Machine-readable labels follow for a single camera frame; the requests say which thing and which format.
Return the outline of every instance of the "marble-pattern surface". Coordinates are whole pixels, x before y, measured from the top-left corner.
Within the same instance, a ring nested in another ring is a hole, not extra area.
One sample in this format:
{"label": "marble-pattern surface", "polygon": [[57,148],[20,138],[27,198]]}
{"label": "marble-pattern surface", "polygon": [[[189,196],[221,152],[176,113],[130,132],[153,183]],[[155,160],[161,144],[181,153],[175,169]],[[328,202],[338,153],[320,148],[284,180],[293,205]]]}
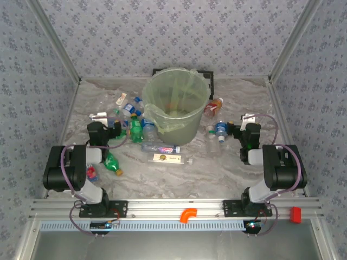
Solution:
{"label": "marble-pattern surface", "polygon": [[[82,81],[70,117],[65,144],[84,144],[88,140],[88,115],[106,111],[112,115],[120,91],[131,97],[141,94],[144,80],[89,80]],[[272,105],[263,79],[217,79],[215,97],[223,97],[223,109],[227,120],[240,123],[246,112],[272,114]],[[268,118],[258,118],[262,125],[260,144],[269,144],[274,137],[274,123]],[[254,185],[263,176],[262,166],[244,165],[239,159],[240,143],[229,137],[223,144],[219,158],[207,156],[203,119],[194,140],[181,147],[183,154],[193,158],[193,165],[183,167],[147,163],[147,154],[140,145],[128,140],[120,148],[111,150],[124,171],[121,177],[96,165],[99,180],[111,198],[225,198],[239,197],[248,186]],[[119,140],[111,140],[114,145]],[[50,197],[66,194],[49,192]]]}

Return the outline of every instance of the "metal bracket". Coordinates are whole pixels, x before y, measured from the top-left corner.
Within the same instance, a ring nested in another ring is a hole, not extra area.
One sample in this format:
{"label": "metal bracket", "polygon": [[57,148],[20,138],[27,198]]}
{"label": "metal bracket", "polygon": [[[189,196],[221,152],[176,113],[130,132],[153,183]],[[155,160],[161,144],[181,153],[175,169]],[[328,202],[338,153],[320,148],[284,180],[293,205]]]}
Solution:
{"label": "metal bracket", "polygon": [[[128,201],[127,200],[110,200],[110,210],[102,216],[103,218],[126,218],[128,211]],[[79,213],[80,218],[98,218],[99,214],[93,213],[89,205],[82,205]]]}
{"label": "metal bracket", "polygon": [[223,201],[223,210],[224,210],[224,216],[226,218],[232,218],[232,217],[257,217],[260,210],[263,210],[266,214],[266,217],[272,216],[271,209],[269,210],[265,204],[254,204],[258,208],[254,210],[254,214],[246,213],[244,210],[241,200],[239,199],[228,199]]}

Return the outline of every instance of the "blue bottle cap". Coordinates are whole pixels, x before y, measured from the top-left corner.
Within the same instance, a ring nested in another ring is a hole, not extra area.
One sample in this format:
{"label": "blue bottle cap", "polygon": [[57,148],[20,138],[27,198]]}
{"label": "blue bottle cap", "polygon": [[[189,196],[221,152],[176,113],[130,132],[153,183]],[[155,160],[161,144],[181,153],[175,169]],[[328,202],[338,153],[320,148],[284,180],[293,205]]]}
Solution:
{"label": "blue bottle cap", "polygon": [[139,98],[138,96],[137,96],[136,98],[134,98],[134,100],[135,100],[135,102],[136,102],[136,103],[138,103],[138,102],[142,101],[142,99],[141,99],[141,98]]}

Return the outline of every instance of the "black bracket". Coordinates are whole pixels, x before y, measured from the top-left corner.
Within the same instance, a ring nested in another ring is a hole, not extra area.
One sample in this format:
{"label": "black bracket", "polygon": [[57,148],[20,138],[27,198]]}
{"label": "black bracket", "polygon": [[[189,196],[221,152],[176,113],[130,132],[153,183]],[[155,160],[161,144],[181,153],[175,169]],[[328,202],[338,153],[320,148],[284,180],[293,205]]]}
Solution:
{"label": "black bracket", "polygon": [[128,211],[128,201],[127,200],[110,200],[109,210],[100,215],[100,211],[95,210],[91,205],[85,204],[81,206],[80,218],[126,218]]}
{"label": "black bracket", "polygon": [[223,201],[223,210],[224,210],[224,216],[226,218],[232,218],[232,217],[257,217],[260,210],[263,210],[267,217],[272,216],[271,209],[268,210],[267,206],[262,203],[254,203],[256,208],[253,208],[253,210],[248,211],[245,209],[242,205],[242,202],[240,199],[227,199]]}

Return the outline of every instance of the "patterned wallpaper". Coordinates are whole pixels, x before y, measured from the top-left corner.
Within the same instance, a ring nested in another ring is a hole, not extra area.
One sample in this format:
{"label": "patterned wallpaper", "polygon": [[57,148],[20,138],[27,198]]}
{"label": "patterned wallpaper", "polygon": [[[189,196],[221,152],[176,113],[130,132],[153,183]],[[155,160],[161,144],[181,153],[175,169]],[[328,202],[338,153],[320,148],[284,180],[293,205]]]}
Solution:
{"label": "patterned wallpaper", "polygon": [[347,2],[324,0],[276,83],[313,196],[347,259]]}
{"label": "patterned wallpaper", "polygon": [[80,76],[268,75],[307,0],[40,0]]}
{"label": "patterned wallpaper", "polygon": [[12,259],[74,83],[25,0],[0,10],[0,259]]}

